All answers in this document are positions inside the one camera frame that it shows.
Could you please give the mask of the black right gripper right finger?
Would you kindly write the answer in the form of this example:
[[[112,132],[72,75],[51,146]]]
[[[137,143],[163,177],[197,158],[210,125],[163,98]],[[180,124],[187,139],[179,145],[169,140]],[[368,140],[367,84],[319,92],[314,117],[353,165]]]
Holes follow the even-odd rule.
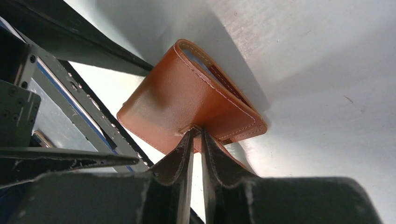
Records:
[[[261,178],[201,133],[208,224],[379,224],[364,188],[348,177]]]

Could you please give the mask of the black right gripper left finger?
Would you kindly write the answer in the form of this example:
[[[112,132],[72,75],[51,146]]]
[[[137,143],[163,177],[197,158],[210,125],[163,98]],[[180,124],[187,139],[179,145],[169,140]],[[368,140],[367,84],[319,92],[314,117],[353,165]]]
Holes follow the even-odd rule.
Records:
[[[190,221],[193,142],[140,173],[57,172],[29,182],[13,224],[187,224]]]

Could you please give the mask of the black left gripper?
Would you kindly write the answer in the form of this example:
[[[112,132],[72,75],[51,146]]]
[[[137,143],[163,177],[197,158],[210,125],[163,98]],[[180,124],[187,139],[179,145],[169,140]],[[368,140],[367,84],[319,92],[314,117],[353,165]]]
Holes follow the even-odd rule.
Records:
[[[64,61],[147,76],[153,66],[118,45],[63,0],[2,0],[0,15]],[[133,156],[29,145],[41,97],[28,90],[36,47],[0,28],[0,187],[87,168],[132,166]]]

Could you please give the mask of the brown leather card holder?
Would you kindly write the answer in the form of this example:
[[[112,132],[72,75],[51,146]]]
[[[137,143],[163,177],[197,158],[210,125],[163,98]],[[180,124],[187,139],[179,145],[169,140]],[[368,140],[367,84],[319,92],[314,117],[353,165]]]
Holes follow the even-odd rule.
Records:
[[[199,46],[177,40],[117,113],[131,133],[169,154],[190,130],[225,145],[267,132],[267,124],[227,74]]]

